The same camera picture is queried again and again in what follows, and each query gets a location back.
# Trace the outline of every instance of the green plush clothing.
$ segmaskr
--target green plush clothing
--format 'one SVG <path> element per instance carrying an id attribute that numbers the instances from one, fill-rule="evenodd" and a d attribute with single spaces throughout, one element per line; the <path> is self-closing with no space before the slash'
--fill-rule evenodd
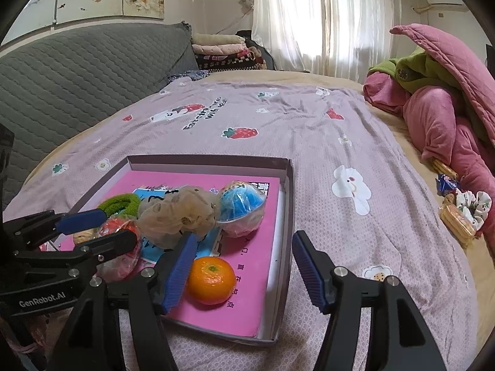
<path id="1" fill-rule="evenodd" d="M 390 75 L 409 93 L 414 93 L 424 86 L 440 86 L 457 95 L 459 101 L 464 100 L 466 103 L 466 112 L 475 134 L 482 141 L 489 143 L 488 133 L 466 98 L 459 82 L 421 47 L 418 46 L 410 56 L 383 61 L 372 67 L 368 75 L 375 72 Z"/>

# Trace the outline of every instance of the mattress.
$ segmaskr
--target mattress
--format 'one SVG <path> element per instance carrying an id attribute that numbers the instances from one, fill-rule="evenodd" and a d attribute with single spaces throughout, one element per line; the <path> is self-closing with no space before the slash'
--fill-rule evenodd
<path id="1" fill-rule="evenodd" d="M 110 23 L 55 33 L 0 59 L 0 122 L 15 134 L 2 204 L 53 149 L 197 69 L 185 23 Z"/>
<path id="2" fill-rule="evenodd" d="M 286 73 L 275 71 L 232 71 L 231 73 L 219 73 L 213 74 L 207 79 L 198 81 L 197 83 L 223 83 L 223 82 L 235 82 L 242 81 L 246 84 L 249 83 L 270 83 L 277 84 L 298 84 L 303 83 L 306 85 L 315 85 L 320 87 L 332 88 L 332 87 L 345 87 L 353 89 L 356 92 L 361 92 L 361 85 L 345 79 L 333 79 L 320 75 L 309 75 L 302 73 Z M 374 115 L 380 118 L 392 131 L 395 139 L 402 147 L 409 162 L 424 179 L 431 192 L 435 195 L 435 176 L 427 166 L 422 164 L 419 160 L 419 153 L 411 145 L 408 138 L 407 128 L 402 119 L 389 115 L 385 112 L 379 111 L 370 107 L 370 110 Z M 121 117 L 123 112 L 119 112 L 116 115 L 104 120 L 93 128 L 86 130 L 85 132 L 74 137 L 70 141 L 61 145 L 49 156 L 44 159 L 43 162 L 30 174 L 26 180 L 26 184 L 35 182 L 35 179 L 40 176 L 40 173 L 45 173 L 50 170 L 53 163 L 58 161 L 59 157 L 67 154 L 74 149 L 74 147 L 86 137 L 91 137 L 91 134 L 97 135 L 100 127 L 104 127 L 107 122 L 112 121 L 115 117 Z M 489 257 L 488 250 L 483 240 L 478 240 L 475 244 L 469 248 L 466 252 L 471 271 L 473 274 L 474 282 L 477 290 L 478 309 L 479 309 L 479 326 L 478 326 L 478 349 L 482 347 L 486 341 L 489 333 L 491 332 L 495 323 L 495 311 L 493 311 L 493 302 L 495 294 L 495 270 L 491 258 Z"/>

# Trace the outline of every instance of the orange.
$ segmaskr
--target orange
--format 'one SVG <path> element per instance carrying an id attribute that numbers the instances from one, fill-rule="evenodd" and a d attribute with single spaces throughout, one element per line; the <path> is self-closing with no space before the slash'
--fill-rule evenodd
<path id="1" fill-rule="evenodd" d="M 187 291 L 202 304 L 222 304 L 236 287 L 236 274 L 228 262 L 218 257 L 197 258 L 187 279 Z"/>

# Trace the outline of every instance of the quilted headboard cover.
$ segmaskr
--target quilted headboard cover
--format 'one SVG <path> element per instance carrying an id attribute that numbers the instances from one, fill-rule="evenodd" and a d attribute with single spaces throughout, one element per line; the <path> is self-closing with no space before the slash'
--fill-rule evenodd
<path id="1" fill-rule="evenodd" d="M 15 134 L 3 206 L 57 146 L 197 68 L 186 23 L 78 28 L 0 58 L 0 122 Z"/>

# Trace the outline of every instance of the metal screw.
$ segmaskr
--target metal screw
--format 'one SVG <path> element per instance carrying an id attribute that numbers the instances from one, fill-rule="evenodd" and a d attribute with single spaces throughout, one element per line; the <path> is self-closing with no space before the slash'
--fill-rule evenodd
<path id="1" fill-rule="evenodd" d="M 344 277 L 348 274 L 348 270 L 345 267 L 336 267 L 334 269 L 334 274 L 340 277 Z"/>
<path id="2" fill-rule="evenodd" d="M 145 267 L 141 271 L 141 276 L 142 277 L 152 277 L 154 275 L 154 269 L 152 267 Z"/>
<path id="3" fill-rule="evenodd" d="M 93 276 L 90 280 L 90 286 L 91 287 L 98 287 L 98 286 L 100 286 L 101 282 L 102 282 L 101 277 Z"/>
<path id="4" fill-rule="evenodd" d="M 390 276 L 390 277 L 387 277 L 387 283 L 391 284 L 393 287 L 395 287 L 395 286 L 400 285 L 400 280 L 398 277 Z"/>
<path id="5" fill-rule="evenodd" d="M 72 268 L 72 269 L 69 269 L 69 276 L 70 277 L 77 277 L 79 276 L 79 269 L 76 269 L 76 268 Z"/>

